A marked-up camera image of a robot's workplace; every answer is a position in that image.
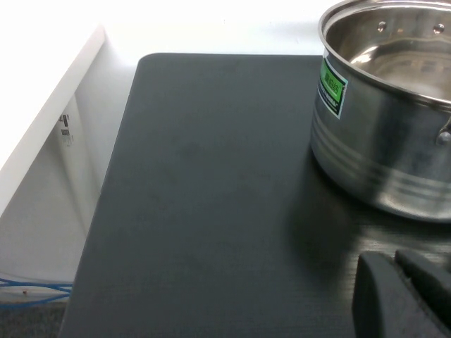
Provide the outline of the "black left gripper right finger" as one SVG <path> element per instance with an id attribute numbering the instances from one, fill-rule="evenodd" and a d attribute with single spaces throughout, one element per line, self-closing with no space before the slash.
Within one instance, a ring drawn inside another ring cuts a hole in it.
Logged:
<path id="1" fill-rule="evenodd" d="M 397 250 L 395 262 L 441 323 L 449 327 L 450 272 L 411 250 Z"/>

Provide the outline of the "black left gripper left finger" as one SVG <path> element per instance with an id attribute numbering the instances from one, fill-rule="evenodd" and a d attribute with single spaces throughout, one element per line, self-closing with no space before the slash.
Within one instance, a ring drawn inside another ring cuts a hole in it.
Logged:
<path id="1" fill-rule="evenodd" d="M 357 337 L 449 337 L 411 280 L 381 253 L 359 255 L 352 300 Z"/>

